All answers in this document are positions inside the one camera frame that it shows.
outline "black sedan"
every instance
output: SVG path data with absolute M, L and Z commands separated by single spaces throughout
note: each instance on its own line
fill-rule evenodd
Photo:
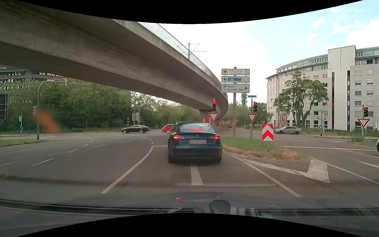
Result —
M 205 122 L 177 122 L 168 140 L 168 161 L 179 159 L 209 159 L 215 163 L 222 160 L 220 136 Z
M 123 133 L 130 133 L 130 132 L 145 133 L 145 132 L 150 132 L 150 127 L 146 127 L 143 125 L 133 125 L 133 126 L 121 129 L 121 132 L 123 132 Z

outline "asphalt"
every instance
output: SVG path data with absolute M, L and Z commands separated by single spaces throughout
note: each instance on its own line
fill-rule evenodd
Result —
M 216 129 L 221 136 L 231 130 Z M 253 131 L 255 138 L 260 131 Z M 238 129 L 237 136 L 249 137 Z M 255 160 L 307 173 L 323 164 L 329 182 L 295 175 L 224 153 L 220 164 L 167 161 L 169 134 L 119 132 L 42 135 L 50 141 L 0 148 L 0 198 L 61 202 L 95 194 L 149 195 L 230 191 L 263 197 L 329 197 L 379 206 L 379 154 L 346 139 L 275 135 L 274 143 L 308 155 L 301 160 Z

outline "bridge railing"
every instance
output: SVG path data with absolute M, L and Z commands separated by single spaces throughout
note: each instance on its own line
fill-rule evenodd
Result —
M 165 41 L 168 45 L 172 46 L 176 51 L 180 52 L 182 55 L 188 58 L 188 48 L 181 44 L 174 36 L 167 32 L 161 25 L 157 23 L 148 23 L 148 22 L 138 22 L 146 29 L 150 30 L 153 34 L 159 37 L 161 40 Z M 201 62 L 194 54 L 190 54 L 189 60 L 194 63 L 197 67 L 203 70 L 211 78 L 214 78 L 213 73 Z

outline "direction sign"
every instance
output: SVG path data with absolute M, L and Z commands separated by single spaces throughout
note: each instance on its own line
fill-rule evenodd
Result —
M 249 83 L 249 76 L 223 76 L 222 82 L 243 82 Z
M 248 113 L 247 115 L 248 115 L 248 118 L 249 118 L 249 120 L 251 121 L 251 123 L 254 122 L 254 120 L 255 120 L 255 118 L 256 118 L 256 116 L 257 116 L 256 113 Z
M 249 93 L 249 84 L 222 84 L 222 93 Z
M 249 69 L 222 69 L 222 75 L 249 75 Z
M 261 124 L 263 141 L 274 141 L 273 125 Z
M 358 122 L 362 125 L 362 127 L 365 127 L 366 124 L 369 122 L 369 118 L 358 118 Z
M 210 116 L 211 120 L 214 122 L 216 121 L 218 113 L 208 113 L 208 116 Z

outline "white apartment building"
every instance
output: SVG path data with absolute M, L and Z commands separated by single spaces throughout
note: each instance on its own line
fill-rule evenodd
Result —
M 324 128 L 353 130 L 360 127 L 362 105 L 368 107 L 370 121 L 367 127 L 379 130 L 379 47 L 356 49 L 355 46 L 329 49 L 327 54 L 302 59 L 276 69 L 267 78 L 267 111 L 272 114 L 271 123 L 277 125 L 274 101 L 284 91 L 285 81 L 299 70 L 305 77 L 319 80 L 328 89 L 329 101 L 307 102 L 313 108 L 305 122 L 306 127 L 318 128 L 320 109 L 327 113 Z M 293 126 L 292 112 L 288 112 L 287 125 Z

